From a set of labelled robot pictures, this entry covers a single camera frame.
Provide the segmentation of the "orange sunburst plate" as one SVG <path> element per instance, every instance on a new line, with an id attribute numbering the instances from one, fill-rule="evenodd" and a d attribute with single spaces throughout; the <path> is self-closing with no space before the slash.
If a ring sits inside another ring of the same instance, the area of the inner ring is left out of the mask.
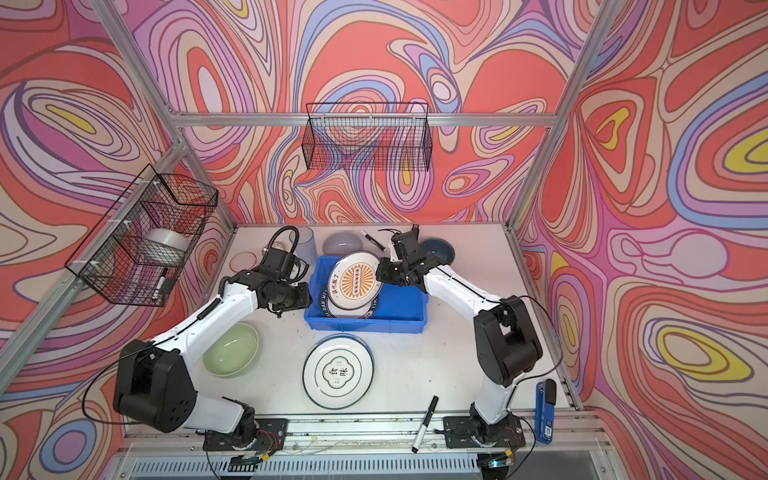
<path id="1" fill-rule="evenodd" d="M 358 308 L 376 298 L 382 283 L 377 279 L 380 259 L 359 251 L 341 258 L 331 270 L 328 280 L 330 300 L 346 310 Z"/>

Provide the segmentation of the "green rimmed lettered plate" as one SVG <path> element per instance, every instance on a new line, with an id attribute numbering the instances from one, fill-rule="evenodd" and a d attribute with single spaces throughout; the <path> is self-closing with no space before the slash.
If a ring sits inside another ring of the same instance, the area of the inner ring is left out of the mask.
<path id="1" fill-rule="evenodd" d="M 368 319 L 374 315 L 378 304 L 379 298 L 376 297 L 358 308 L 346 310 L 338 307 L 330 300 L 327 288 L 323 288 L 320 294 L 320 311 L 326 318 Z"/>

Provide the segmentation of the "white plate with green rings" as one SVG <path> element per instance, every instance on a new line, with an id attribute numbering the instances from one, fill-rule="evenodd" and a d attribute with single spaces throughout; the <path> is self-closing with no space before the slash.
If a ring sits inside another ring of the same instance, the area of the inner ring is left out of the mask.
<path id="1" fill-rule="evenodd" d="M 302 384 L 315 405 L 342 410 L 367 394 L 374 371 L 372 352 L 362 339 L 336 334 L 322 339 L 310 351 L 302 370 Z"/>

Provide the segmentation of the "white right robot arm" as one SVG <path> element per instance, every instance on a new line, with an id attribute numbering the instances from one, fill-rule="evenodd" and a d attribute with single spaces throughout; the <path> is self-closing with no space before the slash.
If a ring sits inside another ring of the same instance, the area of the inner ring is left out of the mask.
<path id="1" fill-rule="evenodd" d="M 473 328 L 478 364 L 484 374 L 470 416 L 483 427 L 508 416 L 517 385 L 543 356 L 543 348 L 525 302 L 482 290 L 456 273 L 441 257 L 423 251 L 419 227 L 394 230 L 390 255 L 380 260 L 378 281 L 415 287 L 468 319 Z"/>

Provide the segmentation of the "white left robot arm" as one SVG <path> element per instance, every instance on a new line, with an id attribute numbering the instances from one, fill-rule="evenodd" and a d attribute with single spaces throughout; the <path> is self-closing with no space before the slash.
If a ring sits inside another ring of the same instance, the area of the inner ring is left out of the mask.
<path id="1" fill-rule="evenodd" d="M 190 371 L 232 327 L 258 309 L 281 316 L 312 303 L 308 264 L 270 248 L 261 263 L 224 277 L 206 305 L 148 341 L 134 340 L 117 363 L 113 409 L 130 420 L 170 433 L 180 428 L 231 435 L 246 428 L 249 407 L 198 392 Z"/>

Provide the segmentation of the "blue plastic bin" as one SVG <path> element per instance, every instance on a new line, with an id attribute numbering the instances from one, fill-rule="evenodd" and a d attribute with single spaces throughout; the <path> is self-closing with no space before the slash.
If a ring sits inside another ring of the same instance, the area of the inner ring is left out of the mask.
<path id="1" fill-rule="evenodd" d="M 421 334 L 427 325 L 428 296 L 416 287 L 384 284 L 377 299 L 361 318 L 332 316 L 327 284 L 340 257 L 321 256 L 309 282 L 312 305 L 304 311 L 313 329 L 336 332 Z"/>

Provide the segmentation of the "dark teal bowl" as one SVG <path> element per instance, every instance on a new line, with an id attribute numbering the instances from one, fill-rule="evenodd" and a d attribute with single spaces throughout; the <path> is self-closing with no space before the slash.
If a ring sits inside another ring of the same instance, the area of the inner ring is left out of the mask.
<path id="1" fill-rule="evenodd" d="M 420 250 L 440 258 L 444 264 L 451 265 L 455 260 L 455 249 L 446 240 L 428 238 L 419 243 Z"/>

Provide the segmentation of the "pink translucent plastic cup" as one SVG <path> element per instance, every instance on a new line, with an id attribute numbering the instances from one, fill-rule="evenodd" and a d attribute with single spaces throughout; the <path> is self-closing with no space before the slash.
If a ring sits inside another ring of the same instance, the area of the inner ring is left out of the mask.
<path id="1" fill-rule="evenodd" d="M 230 258 L 228 268 L 232 273 L 238 273 L 242 270 L 250 270 L 256 267 L 258 261 L 258 256 L 254 252 L 242 251 Z"/>

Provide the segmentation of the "blue frosted plastic cup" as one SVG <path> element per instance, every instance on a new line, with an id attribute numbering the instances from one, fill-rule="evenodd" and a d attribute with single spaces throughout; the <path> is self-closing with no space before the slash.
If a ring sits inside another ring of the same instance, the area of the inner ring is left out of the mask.
<path id="1" fill-rule="evenodd" d="M 289 231 L 289 242 L 295 247 L 294 254 L 310 267 L 316 264 L 318 253 L 314 232 L 310 227 L 299 226 Z"/>

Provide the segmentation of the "black marker near bowls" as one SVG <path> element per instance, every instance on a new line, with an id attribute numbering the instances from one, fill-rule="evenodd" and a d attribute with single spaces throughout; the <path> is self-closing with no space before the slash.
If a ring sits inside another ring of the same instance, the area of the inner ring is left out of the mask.
<path id="1" fill-rule="evenodd" d="M 377 239 L 375 239 L 372 235 L 370 235 L 366 231 L 360 230 L 360 233 L 364 238 L 366 238 L 369 242 L 375 245 L 379 250 L 381 251 L 386 250 L 386 247 L 381 242 L 379 242 Z"/>

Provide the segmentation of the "grey ceramic bowl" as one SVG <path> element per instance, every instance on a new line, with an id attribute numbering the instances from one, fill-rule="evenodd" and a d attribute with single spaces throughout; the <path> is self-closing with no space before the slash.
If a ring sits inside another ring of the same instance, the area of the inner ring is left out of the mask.
<path id="1" fill-rule="evenodd" d="M 362 240 L 353 231 L 333 233 L 323 241 L 322 245 L 322 252 L 325 256 L 344 257 L 362 250 Z"/>

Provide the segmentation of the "light green bowl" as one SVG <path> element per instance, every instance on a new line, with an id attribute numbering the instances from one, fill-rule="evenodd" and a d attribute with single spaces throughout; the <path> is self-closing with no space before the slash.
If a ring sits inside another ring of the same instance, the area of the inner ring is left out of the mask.
<path id="1" fill-rule="evenodd" d="M 260 353 L 258 331 L 248 323 L 238 323 L 205 352 L 203 366 L 215 377 L 233 378 L 247 373 Z"/>

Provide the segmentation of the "marker in left basket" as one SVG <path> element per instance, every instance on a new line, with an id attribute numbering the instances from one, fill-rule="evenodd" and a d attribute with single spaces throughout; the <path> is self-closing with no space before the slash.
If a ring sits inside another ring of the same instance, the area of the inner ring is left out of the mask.
<path id="1" fill-rule="evenodd" d="M 164 267 L 157 281 L 157 284 L 152 292 L 151 300 L 153 302 L 158 302 L 161 296 L 163 295 L 163 285 L 167 279 L 167 275 L 168 275 L 168 268 Z"/>

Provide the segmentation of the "clear tape roll in basket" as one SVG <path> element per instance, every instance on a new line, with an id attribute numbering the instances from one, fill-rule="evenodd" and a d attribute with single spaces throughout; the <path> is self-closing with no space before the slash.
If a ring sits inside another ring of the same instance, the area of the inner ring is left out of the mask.
<path id="1" fill-rule="evenodd" d="M 153 265 L 176 267 L 183 263 L 189 245 L 189 240 L 178 232 L 154 228 L 144 237 L 140 252 Z"/>

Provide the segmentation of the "aluminium front rail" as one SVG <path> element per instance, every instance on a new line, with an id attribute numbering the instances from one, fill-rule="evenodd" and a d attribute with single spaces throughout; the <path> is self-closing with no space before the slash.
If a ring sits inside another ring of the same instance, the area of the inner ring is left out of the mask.
<path id="1" fill-rule="evenodd" d="M 518 411 L 519 431 L 525 435 L 525 446 L 536 452 L 607 451 L 611 441 L 602 421 L 596 415 L 570 410 L 559 411 L 555 418 L 554 439 L 548 445 L 534 440 L 529 427 L 533 413 Z M 387 414 L 285 414 L 284 429 L 272 434 L 260 433 L 257 440 L 267 447 L 281 440 L 280 456 L 329 454 L 407 453 L 421 425 L 421 413 Z M 171 434 L 157 433 L 148 427 L 128 429 L 118 447 L 121 454 L 201 454 L 204 437 L 194 430 Z"/>

